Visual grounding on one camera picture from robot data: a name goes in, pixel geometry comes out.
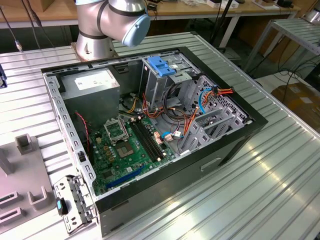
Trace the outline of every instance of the blue cable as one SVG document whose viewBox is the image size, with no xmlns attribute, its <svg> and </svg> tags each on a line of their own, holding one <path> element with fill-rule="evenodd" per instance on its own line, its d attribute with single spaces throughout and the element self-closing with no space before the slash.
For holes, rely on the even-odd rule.
<svg viewBox="0 0 320 240">
<path fill-rule="evenodd" d="M 161 135 L 161 138 L 164 138 L 164 137 L 167 136 L 168 134 L 171 134 L 171 132 L 169 132 L 169 131 L 164 132 L 164 133 Z"/>
<path fill-rule="evenodd" d="M 205 112 L 205 110 L 204 110 L 204 108 L 203 108 L 203 106 L 202 106 L 201 97 L 202 97 L 202 94 L 204 94 L 204 92 L 210 92 L 211 90 L 212 90 L 211 87 L 210 87 L 210 88 L 205 88 L 205 89 L 200 93 L 200 95 L 199 95 L 199 101 L 198 101 L 199 109 L 201 110 L 201 112 L 202 112 L 203 114 L 205 114 L 206 112 Z"/>
</svg>

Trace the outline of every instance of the motherboard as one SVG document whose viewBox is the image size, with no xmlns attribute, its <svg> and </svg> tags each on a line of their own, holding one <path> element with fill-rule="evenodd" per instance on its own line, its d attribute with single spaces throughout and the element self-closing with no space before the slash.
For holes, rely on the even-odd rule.
<svg viewBox="0 0 320 240">
<path fill-rule="evenodd" d="M 89 136 L 93 143 L 96 174 L 93 189 L 97 196 L 175 158 L 173 151 L 157 137 L 158 132 L 147 117 L 137 122 L 122 121 L 107 122 L 107 130 L 104 125 Z M 117 136 L 126 135 L 127 139 L 115 142 Z"/>
</svg>

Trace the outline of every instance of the ram slot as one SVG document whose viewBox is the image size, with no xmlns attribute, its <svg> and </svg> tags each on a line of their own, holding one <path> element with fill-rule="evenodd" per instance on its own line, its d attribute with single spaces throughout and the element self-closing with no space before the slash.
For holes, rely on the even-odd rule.
<svg viewBox="0 0 320 240">
<path fill-rule="evenodd" d="M 132 122 L 130 123 L 130 127 L 153 162 L 157 162 L 159 158 L 163 158 L 162 152 L 141 122 Z"/>
</svg>

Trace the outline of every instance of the cardboard box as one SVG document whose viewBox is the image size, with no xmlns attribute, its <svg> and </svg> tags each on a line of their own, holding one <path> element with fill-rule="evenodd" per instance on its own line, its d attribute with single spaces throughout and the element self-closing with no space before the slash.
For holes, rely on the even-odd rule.
<svg viewBox="0 0 320 240">
<path fill-rule="evenodd" d="M 273 6 L 275 4 L 275 2 L 272 0 L 255 0 L 255 2 L 264 7 Z"/>
<path fill-rule="evenodd" d="M 55 0 L 29 0 L 32 9 L 35 12 L 44 12 Z M 0 0 L 0 5 L 14 8 L 24 8 L 20 0 Z"/>
<path fill-rule="evenodd" d="M 281 85 L 272 91 L 279 101 L 283 100 L 286 86 Z M 283 104 L 320 133 L 320 93 L 302 83 L 289 84 Z"/>
</svg>

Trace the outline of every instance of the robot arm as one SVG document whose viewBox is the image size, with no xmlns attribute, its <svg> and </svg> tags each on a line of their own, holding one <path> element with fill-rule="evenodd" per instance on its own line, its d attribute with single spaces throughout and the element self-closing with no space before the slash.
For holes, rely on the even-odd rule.
<svg viewBox="0 0 320 240">
<path fill-rule="evenodd" d="M 79 24 L 76 51 L 85 60 L 112 57 L 112 39 L 137 46 L 149 30 L 143 0 L 76 0 L 75 4 Z"/>
</svg>

